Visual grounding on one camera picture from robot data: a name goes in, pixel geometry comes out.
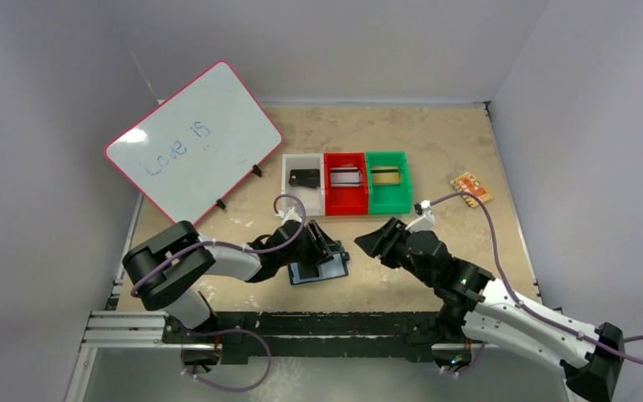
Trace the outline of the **blue leather card holder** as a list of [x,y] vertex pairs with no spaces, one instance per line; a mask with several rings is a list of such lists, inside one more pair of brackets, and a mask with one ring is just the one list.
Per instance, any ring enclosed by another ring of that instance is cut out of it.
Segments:
[[334,255],[332,260],[316,266],[292,263],[288,265],[290,283],[293,286],[298,286],[348,276],[347,264],[349,261],[350,255],[347,252],[342,252]]

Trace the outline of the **green plastic bin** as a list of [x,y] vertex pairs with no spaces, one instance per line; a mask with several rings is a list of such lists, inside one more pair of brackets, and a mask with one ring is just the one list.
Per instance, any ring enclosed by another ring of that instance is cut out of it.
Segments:
[[[407,157],[404,152],[366,152],[368,175],[368,213],[369,214],[407,214],[412,209],[413,184],[409,174]],[[401,182],[397,185],[373,186],[371,167],[397,167]]]

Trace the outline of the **white plastic bin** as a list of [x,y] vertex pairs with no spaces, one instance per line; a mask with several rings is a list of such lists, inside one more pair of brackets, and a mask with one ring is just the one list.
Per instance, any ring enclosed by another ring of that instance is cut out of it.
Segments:
[[[282,156],[281,192],[298,198],[306,209],[308,217],[319,217],[326,214],[325,163],[321,153],[284,154]],[[321,187],[293,188],[287,184],[291,169],[318,168],[321,173]]]

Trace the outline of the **red plastic bin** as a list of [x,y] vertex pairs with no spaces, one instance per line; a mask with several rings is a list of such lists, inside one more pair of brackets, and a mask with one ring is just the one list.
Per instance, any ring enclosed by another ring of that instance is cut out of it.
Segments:
[[[362,152],[325,153],[326,215],[365,215],[368,213],[368,178],[365,155]],[[361,172],[359,187],[331,187],[329,170],[356,168]]]

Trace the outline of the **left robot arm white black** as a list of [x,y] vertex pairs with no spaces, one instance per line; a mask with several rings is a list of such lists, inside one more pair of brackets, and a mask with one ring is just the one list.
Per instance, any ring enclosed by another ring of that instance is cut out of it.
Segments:
[[197,343],[218,328],[217,317],[195,283],[205,275],[259,283],[287,269],[301,285],[347,276],[350,255],[315,220],[287,220],[271,234],[236,245],[208,239],[180,221],[128,251],[122,265],[132,294],[148,311],[164,311]]

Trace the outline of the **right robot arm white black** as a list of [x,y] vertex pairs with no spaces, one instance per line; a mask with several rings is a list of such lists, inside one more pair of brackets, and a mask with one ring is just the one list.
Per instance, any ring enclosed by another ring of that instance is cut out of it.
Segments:
[[402,268],[433,290],[443,302],[435,319],[442,339],[497,345],[558,374],[583,399],[612,400],[624,360],[597,344],[624,351],[617,326],[584,323],[511,294],[490,271],[453,256],[433,231],[407,230],[396,218],[354,242],[382,265]]

